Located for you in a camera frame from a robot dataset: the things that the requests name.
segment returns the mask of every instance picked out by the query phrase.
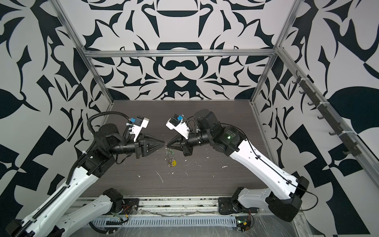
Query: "patterned backdrop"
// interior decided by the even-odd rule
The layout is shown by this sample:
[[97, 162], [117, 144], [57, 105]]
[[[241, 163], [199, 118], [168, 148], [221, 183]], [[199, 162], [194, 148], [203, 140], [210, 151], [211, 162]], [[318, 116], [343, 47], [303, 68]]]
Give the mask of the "patterned backdrop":
[[[0, 236], [64, 182], [108, 101], [46, 0], [0, 1]], [[93, 124], [100, 124], [101, 118]]]
[[[88, 50], [273, 48], [293, 0], [65, 0]], [[114, 99], [250, 99], [267, 57], [96, 58]]]
[[87, 49], [261, 49], [273, 48], [293, 0], [61, 3]]
[[[305, 0], [285, 50], [372, 152], [379, 156], [379, 2]], [[260, 120], [282, 167], [310, 181], [318, 205], [305, 212], [314, 234], [377, 236], [379, 190], [295, 78], [277, 59], [259, 94]], [[305, 194], [302, 207], [315, 203]]]
[[96, 58], [113, 99], [250, 99], [268, 56]]

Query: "metal bracket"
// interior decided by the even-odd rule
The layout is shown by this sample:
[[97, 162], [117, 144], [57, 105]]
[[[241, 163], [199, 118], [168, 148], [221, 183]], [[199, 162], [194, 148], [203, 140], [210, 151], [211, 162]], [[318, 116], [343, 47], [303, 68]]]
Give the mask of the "metal bracket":
[[318, 119], [325, 119], [329, 123], [334, 131], [329, 134], [338, 135], [348, 151], [351, 152], [374, 184], [379, 188], [379, 159], [371, 152], [352, 128], [347, 125], [344, 119], [331, 106], [312, 81], [307, 80], [304, 72], [301, 71], [299, 66], [288, 55], [285, 49], [278, 47], [275, 49], [275, 52], [284, 62], [284, 65], [290, 70], [292, 75], [295, 76], [298, 72], [298, 76], [302, 78], [299, 84], [304, 91], [301, 93], [306, 93], [322, 114], [321, 117], [318, 116]]
[[187, 49], [187, 50], [85, 50], [88, 58], [183, 57], [183, 56], [271, 56], [273, 49]]
[[320, 95], [317, 93], [317, 91], [313, 90], [310, 84], [310, 80], [300, 80], [299, 83], [300, 87], [304, 90], [304, 93], [306, 93], [312, 101], [312, 103], [308, 103], [308, 105], [317, 105], [316, 108], [322, 114], [322, 117], [318, 116], [317, 118], [325, 119], [329, 123], [329, 125], [332, 127], [334, 131], [332, 133], [329, 132], [329, 134], [331, 136], [338, 135], [343, 144], [347, 147], [347, 149], [351, 152], [353, 156], [361, 154], [362, 152], [357, 147], [356, 142], [353, 142], [353, 140], [347, 134], [341, 135], [343, 132], [345, 132], [345, 130], [341, 127], [341, 122], [337, 121], [336, 118], [333, 116], [332, 112], [330, 111], [330, 103], [322, 102], [322, 98], [320, 98]]
[[66, 29], [67, 34], [69, 35], [72, 43], [74, 44], [76, 50], [78, 51], [80, 57], [82, 58], [82, 60], [84, 62], [84, 64], [86, 65], [88, 70], [91, 72], [96, 83], [100, 87], [101, 92], [103, 93], [105, 98], [108, 100], [108, 102], [112, 103], [113, 98], [112, 98], [111, 94], [109, 93], [107, 87], [105, 86], [103, 79], [98, 74], [95, 66], [86, 56], [86, 52], [84, 51], [85, 48], [82, 45], [82, 43], [78, 37], [78, 34], [75, 32], [73, 24], [70, 22], [66, 12], [64, 11], [64, 9], [61, 5], [61, 3], [59, 2], [59, 0], [49, 0], [49, 2], [51, 4], [52, 8], [54, 9], [54, 11], [56, 12], [56, 15], [57, 15], [59, 21], [61, 22], [62, 26]]

